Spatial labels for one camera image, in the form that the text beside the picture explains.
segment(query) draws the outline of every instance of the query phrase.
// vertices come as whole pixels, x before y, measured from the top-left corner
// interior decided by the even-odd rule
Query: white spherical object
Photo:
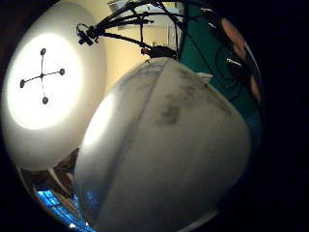
[[[97,231],[189,231],[217,213],[246,169],[251,139],[199,75],[159,58],[125,75],[80,147],[74,191]]]
[[[76,4],[54,5],[23,36],[7,69],[3,137],[22,169],[46,170],[74,151],[102,99],[103,46],[78,43],[75,27],[81,21],[96,24]]]

